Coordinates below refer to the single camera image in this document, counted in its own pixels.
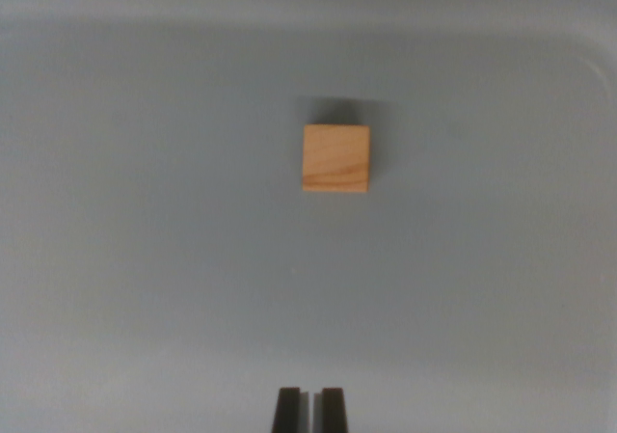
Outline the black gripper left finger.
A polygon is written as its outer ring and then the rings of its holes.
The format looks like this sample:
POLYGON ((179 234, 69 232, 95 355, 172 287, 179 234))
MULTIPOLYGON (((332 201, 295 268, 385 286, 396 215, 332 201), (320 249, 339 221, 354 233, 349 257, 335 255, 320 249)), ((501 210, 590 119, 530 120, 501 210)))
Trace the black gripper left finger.
POLYGON ((309 393, 299 387, 280 388, 272 433, 309 432, 309 393))

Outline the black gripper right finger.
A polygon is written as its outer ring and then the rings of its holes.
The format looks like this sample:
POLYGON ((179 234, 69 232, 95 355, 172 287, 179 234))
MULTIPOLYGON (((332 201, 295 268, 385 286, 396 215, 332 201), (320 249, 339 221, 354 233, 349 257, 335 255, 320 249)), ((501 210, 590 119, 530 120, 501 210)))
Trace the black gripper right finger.
POLYGON ((314 395, 312 432, 349 432, 343 388, 324 388, 314 395))

